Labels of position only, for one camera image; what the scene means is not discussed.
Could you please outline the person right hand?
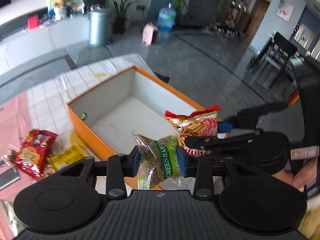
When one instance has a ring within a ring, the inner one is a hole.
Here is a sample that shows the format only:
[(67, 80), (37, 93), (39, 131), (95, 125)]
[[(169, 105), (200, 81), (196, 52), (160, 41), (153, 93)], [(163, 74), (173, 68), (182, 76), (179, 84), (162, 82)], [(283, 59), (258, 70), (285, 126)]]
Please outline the person right hand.
[(304, 191), (304, 186), (312, 182), (317, 176), (317, 159), (310, 159), (304, 164), (304, 166), (298, 171), (296, 175), (292, 172), (281, 170), (273, 175), (292, 187), (298, 189), (300, 192)]

